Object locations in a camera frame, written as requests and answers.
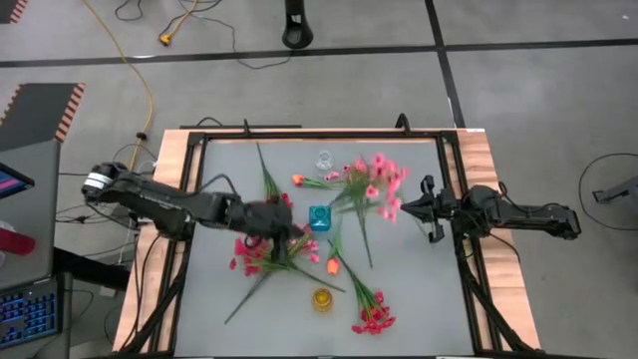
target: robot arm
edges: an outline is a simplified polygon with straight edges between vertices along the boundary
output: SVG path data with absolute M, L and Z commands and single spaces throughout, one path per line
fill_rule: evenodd
M 449 189 L 434 195 L 434 186 L 433 177 L 426 176 L 421 182 L 421 198 L 401 206 L 422 222 L 433 224 L 430 242 L 444 237 L 441 218 L 450 220 L 463 234 L 476 237 L 488 235 L 492 228 L 543 230 L 564 239 L 575 239 L 580 234 L 576 213 L 564 205 L 517 205 L 486 185 L 473 186 L 458 200 Z
M 118 203 L 153 220 L 161 235 L 189 240 L 194 225 L 230 229 L 264 239 L 272 238 L 273 258 L 286 259 L 285 241 L 303 235 L 281 201 L 244 203 L 236 193 L 186 193 L 145 179 L 119 163 L 94 166 L 82 186 L 88 203 Z

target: keyboard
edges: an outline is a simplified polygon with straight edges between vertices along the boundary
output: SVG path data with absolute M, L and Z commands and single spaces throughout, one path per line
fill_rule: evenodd
M 55 278 L 0 292 L 0 350 L 62 329 L 63 287 Z

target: wooden table frame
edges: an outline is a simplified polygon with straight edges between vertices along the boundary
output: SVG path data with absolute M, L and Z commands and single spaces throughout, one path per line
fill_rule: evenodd
M 159 151 L 159 159 L 154 175 L 154 180 L 164 182 L 175 187 L 194 190 L 197 184 L 199 173 L 199 158 L 201 155 L 201 146 L 189 146 L 189 138 L 191 132 L 202 132 L 204 130 L 168 130 L 164 132 L 161 149 Z M 242 129 L 209 129 L 205 130 L 211 134 L 241 134 Z M 343 133 L 343 132 L 366 132 L 366 133 L 401 133 L 403 129 L 254 129 L 254 134 L 271 133 L 300 133 L 310 134 L 313 132 L 321 133 Z M 475 184 L 485 184 L 497 189 L 497 176 L 493 166 L 489 144 L 484 130 L 429 130 L 415 129 L 414 131 L 431 131 L 456 133 L 455 138 L 458 139 L 461 157 L 463 159 L 465 175 L 468 186 Z M 190 166 L 186 168 L 186 151 L 191 149 Z M 454 161 L 454 153 L 452 147 L 446 146 L 446 158 L 448 168 L 451 174 L 451 181 L 455 193 L 460 193 L 460 182 L 456 175 L 456 165 Z M 188 171 L 187 180 L 182 178 L 182 174 Z M 509 230 L 495 230 L 498 236 L 513 244 Z M 142 263 L 152 242 L 157 236 L 157 231 L 152 225 L 146 225 L 140 234 L 137 261 Z M 480 242 L 482 256 L 478 259 L 484 262 L 486 279 L 489 284 L 491 299 L 496 308 L 500 311 L 509 325 L 514 329 L 523 341 L 532 347 L 538 347 L 538 338 L 536 335 L 533 318 L 529 309 L 527 294 L 525 291 L 520 266 L 515 254 L 510 248 L 500 243 L 494 238 L 484 238 Z M 162 276 L 166 267 L 166 256 L 168 254 L 168 241 L 160 239 L 153 250 L 149 253 L 147 270 L 144 273 L 144 295 L 141 303 L 140 322 L 138 327 L 147 321 L 159 301 L 160 287 L 162 285 Z M 173 257 L 170 269 L 171 279 L 174 278 L 181 264 L 182 252 L 184 251 L 184 243 L 178 243 L 175 247 L 175 255 Z M 492 344 L 489 336 L 489 327 L 487 320 L 479 304 L 474 305 L 478 318 L 478 332 L 482 349 L 491 349 Z M 175 310 L 175 300 L 165 312 L 161 329 L 157 333 L 156 345 L 157 350 L 168 350 L 171 348 L 170 331 L 172 327 L 173 315 Z M 125 298 L 125 303 L 120 318 L 118 333 L 114 342 L 114 350 L 119 350 L 125 343 L 129 333 L 131 332 L 137 316 L 138 304 L 136 297 L 136 279 L 132 271 L 129 288 Z M 145 350 L 149 348 L 149 342 L 145 346 Z

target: monitor screen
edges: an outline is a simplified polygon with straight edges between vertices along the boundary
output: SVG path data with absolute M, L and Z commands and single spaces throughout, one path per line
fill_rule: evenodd
M 33 180 L 0 164 L 0 198 L 31 188 Z

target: orange tulip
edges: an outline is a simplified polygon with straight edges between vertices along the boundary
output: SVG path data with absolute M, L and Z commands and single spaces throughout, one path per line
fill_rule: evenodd
M 292 182 L 297 186 L 302 186 L 304 181 L 304 177 L 302 175 L 293 175 Z
M 332 258 L 328 260 L 328 263 L 326 264 L 326 270 L 330 275 L 337 275 L 337 273 L 339 273 L 339 266 L 339 261 L 336 258 Z

